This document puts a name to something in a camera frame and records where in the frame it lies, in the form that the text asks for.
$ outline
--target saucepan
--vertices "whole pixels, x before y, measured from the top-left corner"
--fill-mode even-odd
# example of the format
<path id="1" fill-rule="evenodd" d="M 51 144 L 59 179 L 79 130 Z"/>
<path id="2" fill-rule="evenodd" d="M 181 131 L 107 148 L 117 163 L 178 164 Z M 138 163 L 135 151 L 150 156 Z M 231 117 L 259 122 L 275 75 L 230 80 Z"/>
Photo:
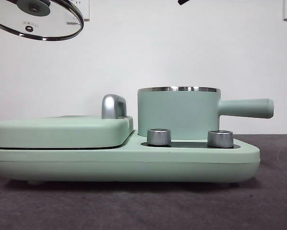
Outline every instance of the saucepan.
<path id="1" fill-rule="evenodd" d="M 273 117 L 271 99 L 221 100 L 219 89 L 208 87 L 154 87 L 138 90 L 138 134 L 150 128 L 171 130 L 172 139 L 206 139 L 219 130 L 221 115 Z"/>

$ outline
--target gray table surface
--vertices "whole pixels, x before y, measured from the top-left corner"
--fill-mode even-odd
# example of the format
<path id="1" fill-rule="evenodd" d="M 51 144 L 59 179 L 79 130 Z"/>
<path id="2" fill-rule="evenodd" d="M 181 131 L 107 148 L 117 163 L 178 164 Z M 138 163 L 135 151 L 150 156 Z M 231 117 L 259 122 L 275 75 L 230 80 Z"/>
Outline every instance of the gray table surface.
<path id="1" fill-rule="evenodd" d="M 0 176 L 0 230 L 287 230 L 287 135 L 236 135 L 261 150 L 256 176 L 208 183 L 29 186 Z"/>

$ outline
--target silver rim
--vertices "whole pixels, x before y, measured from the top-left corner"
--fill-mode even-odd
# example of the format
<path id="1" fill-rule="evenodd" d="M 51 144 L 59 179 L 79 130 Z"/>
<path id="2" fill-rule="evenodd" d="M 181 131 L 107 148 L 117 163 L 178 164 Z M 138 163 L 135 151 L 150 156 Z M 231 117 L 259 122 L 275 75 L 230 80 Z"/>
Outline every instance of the silver rim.
<path id="1" fill-rule="evenodd" d="M 160 91 L 201 91 L 201 92 L 220 92 L 217 88 L 198 87 L 198 86 L 166 86 L 152 87 L 138 90 L 138 92 L 160 92 Z"/>
<path id="2" fill-rule="evenodd" d="M 42 36 L 37 36 L 37 35 L 32 35 L 32 34 L 26 34 L 26 33 L 22 33 L 20 31 L 11 29 L 3 24 L 0 24 L 0 29 L 5 30 L 9 33 L 12 33 L 14 35 L 18 35 L 21 37 L 26 37 L 26 38 L 30 38 L 30 39 L 34 39 L 34 40 L 40 40 L 40 41 L 63 41 L 63 40 L 67 40 L 70 38 L 75 37 L 76 35 L 78 35 L 83 27 L 84 27 L 84 19 L 83 16 L 81 14 L 81 12 L 78 10 L 78 8 L 69 0 L 51 0 L 59 5 L 61 5 L 62 7 L 66 8 L 68 11 L 70 11 L 71 13 L 73 13 L 77 19 L 80 22 L 80 30 L 78 30 L 76 33 L 74 34 L 70 34 L 67 36 L 61 36 L 61 37 L 42 37 Z"/>

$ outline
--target saucepan handle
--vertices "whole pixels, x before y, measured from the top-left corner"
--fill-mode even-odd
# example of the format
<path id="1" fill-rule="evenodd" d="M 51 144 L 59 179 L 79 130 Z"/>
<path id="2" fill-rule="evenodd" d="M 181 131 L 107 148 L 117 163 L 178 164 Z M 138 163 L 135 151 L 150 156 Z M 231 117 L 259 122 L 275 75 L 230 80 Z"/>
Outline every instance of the saucepan handle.
<path id="1" fill-rule="evenodd" d="M 117 119 L 126 116 L 126 101 L 115 94 L 107 94 L 102 102 L 102 119 Z"/>
<path id="2" fill-rule="evenodd" d="M 274 103 L 271 99 L 219 102 L 219 115 L 271 118 L 273 117 L 273 111 Z"/>

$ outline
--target glass lid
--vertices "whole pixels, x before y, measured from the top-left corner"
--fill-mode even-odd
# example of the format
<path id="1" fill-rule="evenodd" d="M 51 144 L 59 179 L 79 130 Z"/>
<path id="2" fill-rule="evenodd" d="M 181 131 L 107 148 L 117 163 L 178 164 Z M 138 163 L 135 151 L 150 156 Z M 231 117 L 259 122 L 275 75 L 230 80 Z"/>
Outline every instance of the glass lid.
<path id="1" fill-rule="evenodd" d="M 81 12 L 69 0 L 0 0 L 0 28 L 18 36 L 61 41 L 83 26 Z"/>

